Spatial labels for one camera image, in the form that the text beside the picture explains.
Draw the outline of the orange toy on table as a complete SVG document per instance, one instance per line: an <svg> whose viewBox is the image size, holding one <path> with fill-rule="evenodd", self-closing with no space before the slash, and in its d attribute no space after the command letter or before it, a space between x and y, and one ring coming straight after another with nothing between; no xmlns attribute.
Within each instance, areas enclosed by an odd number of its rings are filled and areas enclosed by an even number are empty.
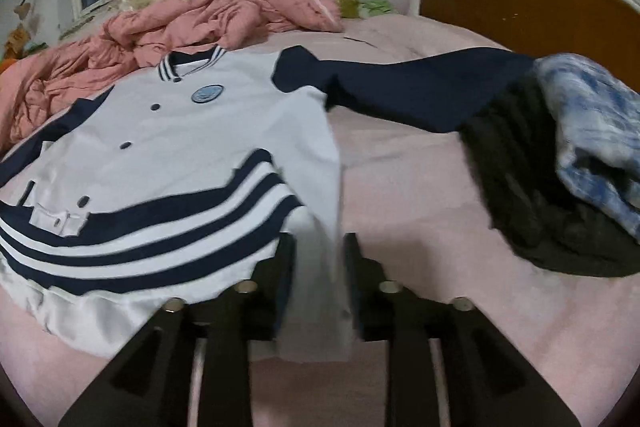
<svg viewBox="0 0 640 427"><path fill-rule="evenodd" d="M0 74L17 62L16 58L5 58L0 63Z"/></svg>

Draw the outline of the folded black garment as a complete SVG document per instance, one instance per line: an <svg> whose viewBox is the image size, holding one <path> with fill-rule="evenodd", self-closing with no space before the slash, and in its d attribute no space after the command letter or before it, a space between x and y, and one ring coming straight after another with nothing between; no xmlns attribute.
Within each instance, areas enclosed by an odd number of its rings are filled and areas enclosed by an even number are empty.
<svg viewBox="0 0 640 427"><path fill-rule="evenodd" d="M584 277L639 272L639 243L555 172L556 122L530 76L458 127L491 226L537 267Z"/></svg>

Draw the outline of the pink crumpled quilt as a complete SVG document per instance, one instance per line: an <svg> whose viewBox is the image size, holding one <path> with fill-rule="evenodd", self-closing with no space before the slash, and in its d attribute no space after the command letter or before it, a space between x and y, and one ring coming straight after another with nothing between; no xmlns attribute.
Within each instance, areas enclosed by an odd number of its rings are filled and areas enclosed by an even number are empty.
<svg viewBox="0 0 640 427"><path fill-rule="evenodd" d="M121 12L92 35L22 58L1 75L1 148L50 117L169 52L236 50L276 32L340 32L337 0L158 0Z"/></svg>

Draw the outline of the white navy varsity jacket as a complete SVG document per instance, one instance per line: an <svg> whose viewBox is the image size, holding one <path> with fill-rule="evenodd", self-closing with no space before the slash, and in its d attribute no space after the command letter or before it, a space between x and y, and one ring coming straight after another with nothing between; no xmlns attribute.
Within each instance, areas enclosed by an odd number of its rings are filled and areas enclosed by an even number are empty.
<svg viewBox="0 0 640 427"><path fill-rule="evenodd" d="M385 65L302 46L172 52L2 161L2 288L49 333L111 357L167 300L217 297L288 233L295 272L274 349L342 361L352 324L329 109L447 133L530 66L494 48Z"/></svg>

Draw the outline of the folded blue plaid shirt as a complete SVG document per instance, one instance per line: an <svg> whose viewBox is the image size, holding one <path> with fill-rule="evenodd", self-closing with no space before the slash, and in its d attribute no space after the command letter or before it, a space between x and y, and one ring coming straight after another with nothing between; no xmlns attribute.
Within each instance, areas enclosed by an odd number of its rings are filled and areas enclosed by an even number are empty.
<svg viewBox="0 0 640 427"><path fill-rule="evenodd" d="M590 58L546 56L534 74L556 121L556 167L574 196L639 236L639 95Z"/></svg>

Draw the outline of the wall mounted desk lamp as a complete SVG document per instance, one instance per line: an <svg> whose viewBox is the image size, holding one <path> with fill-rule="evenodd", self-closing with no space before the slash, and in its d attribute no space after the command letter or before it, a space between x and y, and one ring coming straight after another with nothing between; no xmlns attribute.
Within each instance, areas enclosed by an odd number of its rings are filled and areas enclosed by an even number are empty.
<svg viewBox="0 0 640 427"><path fill-rule="evenodd" d="M32 4L29 2L29 0L22 0L22 2L14 8L13 12L19 20L24 20L31 9Z"/></svg>

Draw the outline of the pink bed sheet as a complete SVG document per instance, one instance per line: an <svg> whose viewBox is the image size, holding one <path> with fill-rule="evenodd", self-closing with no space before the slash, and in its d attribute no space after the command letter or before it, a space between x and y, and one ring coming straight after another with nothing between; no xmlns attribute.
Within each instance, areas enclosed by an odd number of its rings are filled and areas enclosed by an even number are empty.
<svg viewBox="0 0 640 427"><path fill-rule="evenodd" d="M300 44L321 60L391 63L502 44L428 20L387 15L344 35L290 31L255 51ZM508 336L577 416L599 426L639 365L639 274L593 279L544 271L512 254L490 220L455 134L428 134L329 113L344 166L343 228L363 254L422 297L468 297ZM382 426L384 346L352 361L253 366L256 426ZM1 291L1 365L43 426L56 426L106 360L40 329Z"/></svg>

